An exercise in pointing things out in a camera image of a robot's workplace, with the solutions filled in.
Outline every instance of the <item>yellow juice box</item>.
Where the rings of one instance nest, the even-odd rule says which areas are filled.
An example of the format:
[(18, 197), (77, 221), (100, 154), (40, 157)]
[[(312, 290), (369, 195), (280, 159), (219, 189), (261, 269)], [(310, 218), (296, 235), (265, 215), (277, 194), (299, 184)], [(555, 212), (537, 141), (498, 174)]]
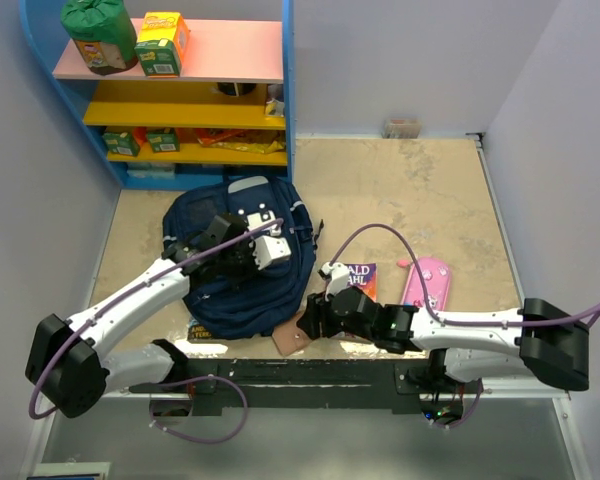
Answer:
[(189, 29), (180, 13), (147, 12), (136, 43), (145, 75), (179, 76), (188, 43)]

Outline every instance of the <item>blue shelf frame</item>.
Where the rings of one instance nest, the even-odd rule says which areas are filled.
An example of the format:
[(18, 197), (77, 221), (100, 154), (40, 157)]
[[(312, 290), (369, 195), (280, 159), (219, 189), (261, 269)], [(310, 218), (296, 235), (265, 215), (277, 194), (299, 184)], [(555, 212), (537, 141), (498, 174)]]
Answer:
[(105, 166), (122, 188), (141, 190), (190, 190), (213, 185), (229, 176), (276, 175), (289, 182), (293, 181), (295, 163), (295, 79), (293, 42), (293, 0), (282, 3), (282, 37), (285, 121), (287, 140), (287, 167), (236, 168), (233, 166), (205, 168), (195, 165), (180, 165), (174, 178), (135, 178), (127, 174), (125, 163), (109, 162), (107, 147), (102, 140), (101, 128), (90, 127), (82, 121), (91, 98), (98, 86), (93, 80), (57, 80), (53, 76), (69, 35), (60, 23), (60, 12), (66, 0), (19, 0), (20, 21), (24, 36), (34, 57), (44, 70), (54, 89), (66, 104), (70, 115), (81, 126), (94, 148), (94, 161), (104, 162)]

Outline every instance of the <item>cable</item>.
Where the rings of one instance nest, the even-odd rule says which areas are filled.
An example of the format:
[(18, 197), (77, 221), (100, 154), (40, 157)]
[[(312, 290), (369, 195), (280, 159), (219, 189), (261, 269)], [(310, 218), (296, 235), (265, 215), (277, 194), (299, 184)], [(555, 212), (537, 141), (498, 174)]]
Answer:
[(467, 410), (467, 413), (465, 413), (459, 420), (456, 420), (455, 422), (447, 423), (447, 424), (440, 424), (440, 423), (436, 423), (435, 421), (433, 423), (431, 423), (431, 422), (429, 422), (429, 423), (438, 428), (445, 428), (445, 429), (458, 428), (464, 422), (469, 420), (469, 417), (471, 415), (473, 415), (473, 412), (476, 411), (476, 408), (478, 407), (478, 402), (480, 401), (480, 397), (482, 396), (482, 392), (484, 392), (484, 385), (482, 384), (482, 379), (480, 379), (480, 380), (478, 380), (478, 392), (476, 393), (476, 397), (473, 399), (473, 402), (471, 403), (469, 410)]
[(143, 288), (147, 288), (147, 287), (151, 286), (151, 284), (153, 282), (164, 277), (168, 273), (171, 273), (174, 270), (178, 270), (179, 268), (186, 267), (187, 265), (197, 262), (199, 260), (202, 260), (203, 258), (213, 255), (214, 253), (218, 253), (219, 251), (224, 250), (225, 248), (228, 248), (232, 245), (235, 245), (236, 243), (240, 243), (249, 237), (253, 237), (255, 234), (260, 233), (263, 230), (271, 228), (274, 225), (281, 225), (282, 223), (283, 223), (283, 219), (277, 218), (275, 220), (272, 220), (270, 222), (262, 224), (259, 227), (254, 228), (253, 230), (244, 232), (242, 235), (232, 238), (231, 240), (227, 240), (226, 242), (221, 243), (220, 245), (216, 245), (215, 247), (212, 247), (208, 250), (204, 250), (202, 252), (196, 253), (195, 255), (192, 255), (191, 257), (186, 258), (185, 260), (182, 260), (181, 262), (176, 263), (176, 264), (172, 265), (171, 267), (166, 268), (163, 271), (156, 273), (154, 276), (150, 277), (146, 282), (138, 283), (138, 284), (134, 285), (133, 287), (129, 288), (128, 290), (125, 290), (124, 292), (122, 292), (119, 295), (112, 298), (107, 304), (102, 306), (100, 308), (100, 310), (98, 310), (98, 312), (95, 313), (95, 315), (93, 316), (93, 319), (87, 320), (80, 328), (78, 328), (78, 330), (73, 332), (69, 336), (69, 338), (67, 338), (67, 340), (60, 346), (60, 348), (58, 348), (56, 353), (51, 357), (51, 360), (49, 360), (49, 363), (47, 363), (47, 366), (42, 370), (42, 373), (38, 377), (38, 381), (35, 383), (35, 385), (33, 387), (33, 392), (31, 393), (31, 398), (29, 400), (29, 416), (33, 420), (40, 420), (42, 418), (48, 417), (49, 415), (51, 415), (53, 412), (55, 412), (57, 410), (57, 407), (52, 407), (43, 413), (36, 412), (36, 403), (38, 401), (38, 397), (40, 396), (40, 393), (42, 392), (42, 386), (45, 384), (45, 382), (49, 378), (51, 371), (54, 369), (54, 367), (60, 360), (60, 357), (62, 357), (62, 355), (69, 349), (69, 347), (89, 327), (92, 327), (93, 325), (95, 325), (96, 321), (99, 318), (101, 318), (105, 313), (107, 313), (113, 307), (115, 307), (119, 303), (123, 302), (127, 298), (131, 297), (135, 293), (139, 292)]
[(160, 422), (158, 422), (158, 420), (156, 419), (156, 416), (155, 416), (155, 412), (154, 412), (155, 404), (151, 404), (149, 407), (149, 417), (152, 420), (152, 425), (156, 425), (163, 432), (173, 435), (175, 437), (181, 438), (182, 440), (187, 440), (189, 442), (195, 442), (195, 443), (204, 443), (206, 445), (215, 445), (217, 443), (226, 442), (227, 440), (230, 440), (233, 437), (235, 437), (240, 432), (240, 430), (242, 430), (242, 427), (244, 427), (245, 423), (247, 422), (247, 417), (249, 415), (249, 405), (247, 404), (247, 397), (244, 395), (244, 392), (240, 389), (240, 387), (238, 385), (233, 383), (231, 380), (224, 378), (224, 377), (217, 377), (215, 375), (208, 375), (206, 377), (189, 378), (187, 380), (182, 380), (181, 382), (161, 383), (160, 386), (162, 386), (162, 387), (179, 387), (182, 385), (190, 385), (193, 383), (202, 382), (204, 380), (218, 380), (222, 383), (229, 385), (236, 392), (238, 392), (238, 395), (240, 395), (240, 399), (242, 400), (242, 409), (243, 410), (242, 410), (242, 418), (240, 418), (240, 422), (238, 423), (236, 428), (234, 428), (233, 430), (231, 430), (231, 432), (229, 432), (226, 435), (223, 435), (222, 437), (219, 437), (219, 438), (201, 438), (201, 437), (194, 437), (191, 435), (187, 435), (186, 433), (178, 432), (177, 430), (173, 430), (171, 428), (165, 427)]
[[(349, 238), (347, 238), (347, 240), (338, 249), (336, 254), (331, 259), (330, 265), (332, 265), (336, 260), (338, 260), (338, 257), (340, 257), (342, 252), (344, 252), (344, 250), (349, 246), (349, 244), (353, 241), (354, 238), (356, 238), (359, 234), (361, 234), (362, 232), (364, 232), (365, 230), (368, 230), (370, 228), (383, 228), (385, 230), (390, 231), (396, 237), (398, 237), (398, 239), (402, 242), (402, 244), (407, 249), (407, 252), (409, 252), (409, 256), (411, 257), (411, 260), (413, 261), (413, 266), (415, 267), (416, 272), (418, 273), (418, 278), (420, 279), (420, 284), (422, 285), (422, 291), (424, 293), (424, 298), (425, 299), (429, 298), (427, 282), (424, 279), (424, 275), (422, 274), (422, 269), (420, 268), (420, 263), (418, 262), (418, 259), (416, 258), (416, 255), (415, 255), (413, 249), (409, 245), (409, 242), (407, 242), (407, 239), (404, 238), (404, 236), (398, 230), (396, 230), (395, 228), (393, 228), (389, 225), (385, 225), (384, 223), (370, 223), (368, 225), (364, 225), (364, 226), (358, 228), (355, 232), (353, 232), (349, 236)], [(442, 323), (443, 325), (451, 325), (453, 327), (502, 327), (502, 322), (496, 322), (496, 321), (477, 322), (477, 321), (463, 321), (463, 320), (447, 320), (447, 319), (441, 318), (440, 315), (438, 315), (433, 310), (433, 308), (431, 307), (431, 305), (429, 304), (428, 301), (425, 301), (424, 305), (425, 305), (425, 308), (427, 309), (427, 312), (429, 312), (429, 315), (431, 315), (431, 317), (434, 320), (438, 321), (439, 323)], [(569, 315), (564, 318), (556, 318), (556, 319), (552, 319), (552, 320), (538, 320), (538, 321), (528, 321), (528, 320), (513, 321), (513, 322), (508, 322), (507, 325), (509, 327), (534, 327), (534, 328), (536, 328), (536, 327), (554, 327), (557, 325), (565, 325), (565, 324), (569, 324), (569, 323), (575, 323), (578, 320), (583, 320), (590, 316), (592, 316), (592, 318), (587, 323), (587, 325), (589, 327), (593, 326), (593, 324), (598, 320), (598, 318), (600, 318), (600, 303), (598, 303), (597, 305), (594, 305), (593, 307), (588, 308), (587, 310), (580, 312), (576, 315)]]

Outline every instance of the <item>pink shelf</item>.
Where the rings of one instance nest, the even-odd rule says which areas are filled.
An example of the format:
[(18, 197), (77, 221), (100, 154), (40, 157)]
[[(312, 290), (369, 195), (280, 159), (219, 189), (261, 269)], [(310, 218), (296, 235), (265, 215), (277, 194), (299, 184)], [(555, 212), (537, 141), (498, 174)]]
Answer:
[[(140, 29), (142, 19), (134, 18)], [(62, 80), (151, 80), (282, 83), (282, 23), (237, 20), (187, 20), (191, 40), (178, 78), (145, 76), (140, 65), (113, 75), (92, 73), (69, 41), (53, 76)]]

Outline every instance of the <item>green bag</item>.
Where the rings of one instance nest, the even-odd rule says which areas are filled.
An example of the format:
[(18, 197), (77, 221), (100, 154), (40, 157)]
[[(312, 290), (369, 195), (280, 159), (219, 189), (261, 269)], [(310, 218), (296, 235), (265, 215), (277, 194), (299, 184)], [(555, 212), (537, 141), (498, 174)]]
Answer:
[(61, 21), (92, 72), (108, 75), (138, 63), (136, 30), (123, 0), (69, 0)]

